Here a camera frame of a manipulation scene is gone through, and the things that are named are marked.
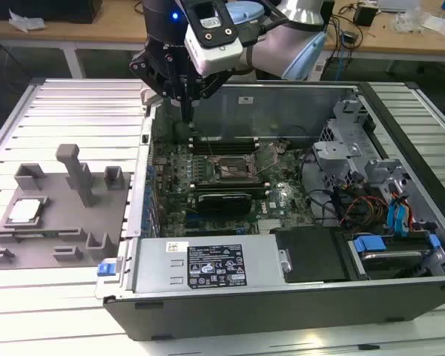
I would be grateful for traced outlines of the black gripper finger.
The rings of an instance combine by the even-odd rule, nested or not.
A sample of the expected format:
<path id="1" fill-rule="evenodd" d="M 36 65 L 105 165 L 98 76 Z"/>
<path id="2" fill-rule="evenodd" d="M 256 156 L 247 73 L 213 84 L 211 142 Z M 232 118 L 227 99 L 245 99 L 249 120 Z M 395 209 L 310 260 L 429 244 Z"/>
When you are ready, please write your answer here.
<path id="1" fill-rule="evenodd" d="M 188 123 L 188 96 L 175 64 L 174 57 L 142 57 L 134 59 L 129 68 L 156 94 L 179 104 L 181 119 Z"/>
<path id="2" fill-rule="evenodd" d="M 231 70 L 211 74 L 205 78 L 192 70 L 187 75 L 187 123 L 194 116 L 194 106 L 212 96 L 232 76 Z"/>

